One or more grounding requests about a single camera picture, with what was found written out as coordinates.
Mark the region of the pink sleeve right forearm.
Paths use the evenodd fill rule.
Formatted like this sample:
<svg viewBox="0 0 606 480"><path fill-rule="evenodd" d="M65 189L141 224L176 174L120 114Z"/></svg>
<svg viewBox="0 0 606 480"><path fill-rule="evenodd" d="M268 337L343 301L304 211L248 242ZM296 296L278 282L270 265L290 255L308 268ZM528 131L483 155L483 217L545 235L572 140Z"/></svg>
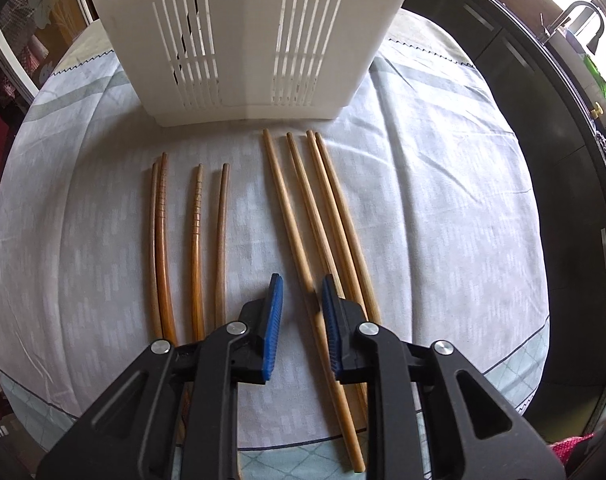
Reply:
<svg viewBox="0 0 606 480"><path fill-rule="evenodd" d="M550 450L558 457L563 465L566 465L574 454L576 446L581 446L584 442L589 442L594 437L593 434L587 436L569 437L564 440L550 444Z"/></svg>

